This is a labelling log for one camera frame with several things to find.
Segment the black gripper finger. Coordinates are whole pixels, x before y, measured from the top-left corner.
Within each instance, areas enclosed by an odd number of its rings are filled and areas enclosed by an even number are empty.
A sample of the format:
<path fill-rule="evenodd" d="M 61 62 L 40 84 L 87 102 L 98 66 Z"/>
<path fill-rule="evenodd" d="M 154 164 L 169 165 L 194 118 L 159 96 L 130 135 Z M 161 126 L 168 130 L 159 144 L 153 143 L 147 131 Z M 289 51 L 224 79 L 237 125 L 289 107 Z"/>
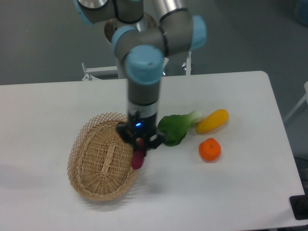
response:
<path fill-rule="evenodd" d="M 130 123 L 119 122 L 116 126 L 116 131 L 124 143 L 133 147 L 136 145 L 136 134 Z"/>
<path fill-rule="evenodd" d="M 157 131 L 155 135 L 145 140 L 145 152 L 144 156 L 147 155 L 147 152 L 152 149 L 159 147 L 165 140 L 167 134 L 163 131 Z"/>

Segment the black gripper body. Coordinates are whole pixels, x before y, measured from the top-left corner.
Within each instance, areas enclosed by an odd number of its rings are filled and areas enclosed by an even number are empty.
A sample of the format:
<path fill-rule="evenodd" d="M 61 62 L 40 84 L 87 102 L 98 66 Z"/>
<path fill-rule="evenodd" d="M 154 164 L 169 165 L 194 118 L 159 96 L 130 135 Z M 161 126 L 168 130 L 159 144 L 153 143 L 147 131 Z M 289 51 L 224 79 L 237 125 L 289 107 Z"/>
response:
<path fill-rule="evenodd" d="M 144 114 L 141 109 L 128 109 L 127 133 L 128 142 L 135 142 L 138 138 L 150 139 L 157 133 L 157 111 Z"/>

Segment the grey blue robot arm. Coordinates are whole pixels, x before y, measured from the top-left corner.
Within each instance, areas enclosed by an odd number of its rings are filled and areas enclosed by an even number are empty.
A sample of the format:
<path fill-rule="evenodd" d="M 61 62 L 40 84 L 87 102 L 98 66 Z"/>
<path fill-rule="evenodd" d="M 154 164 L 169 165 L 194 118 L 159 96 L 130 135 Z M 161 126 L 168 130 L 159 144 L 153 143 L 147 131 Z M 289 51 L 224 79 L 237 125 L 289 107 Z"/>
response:
<path fill-rule="evenodd" d="M 191 15 L 181 0 L 156 0 L 159 24 L 138 30 L 144 18 L 141 0 L 76 0 L 75 7 L 87 24 L 117 19 L 122 23 L 111 38 L 117 68 L 128 80 L 128 120 L 117 132 L 134 151 L 146 154 L 163 143 L 165 135 L 156 128 L 163 60 L 205 44 L 207 28 L 203 17 Z"/>

